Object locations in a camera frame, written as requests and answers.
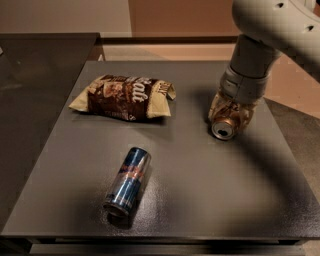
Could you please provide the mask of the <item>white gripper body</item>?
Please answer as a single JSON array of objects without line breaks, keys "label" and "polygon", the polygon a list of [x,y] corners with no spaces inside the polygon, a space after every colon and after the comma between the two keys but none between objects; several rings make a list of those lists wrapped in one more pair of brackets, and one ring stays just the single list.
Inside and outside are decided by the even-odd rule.
[{"label": "white gripper body", "polygon": [[251,78],[227,67],[220,80],[220,91],[239,104],[254,104],[265,93],[268,77]]}]

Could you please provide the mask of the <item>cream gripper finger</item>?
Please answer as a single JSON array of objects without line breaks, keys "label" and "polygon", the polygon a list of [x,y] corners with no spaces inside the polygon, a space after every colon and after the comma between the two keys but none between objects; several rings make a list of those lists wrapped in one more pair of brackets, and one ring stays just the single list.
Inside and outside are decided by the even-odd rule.
[{"label": "cream gripper finger", "polygon": [[239,110],[239,129],[244,130],[249,123],[251,122],[258,102],[254,102],[252,104],[239,104],[238,110]]},{"label": "cream gripper finger", "polygon": [[211,103],[208,119],[209,121],[213,121],[219,117],[223,117],[225,115],[227,107],[227,100],[221,92],[218,92]]}]

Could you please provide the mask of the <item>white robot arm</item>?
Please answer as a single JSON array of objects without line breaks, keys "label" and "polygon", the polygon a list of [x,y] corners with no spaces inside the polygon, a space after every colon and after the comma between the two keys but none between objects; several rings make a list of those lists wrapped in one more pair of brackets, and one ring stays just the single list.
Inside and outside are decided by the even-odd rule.
[{"label": "white robot arm", "polygon": [[270,70],[283,54],[320,80],[320,21],[315,0],[233,0],[241,31],[212,101],[212,133],[228,140],[250,123],[263,97]]}]

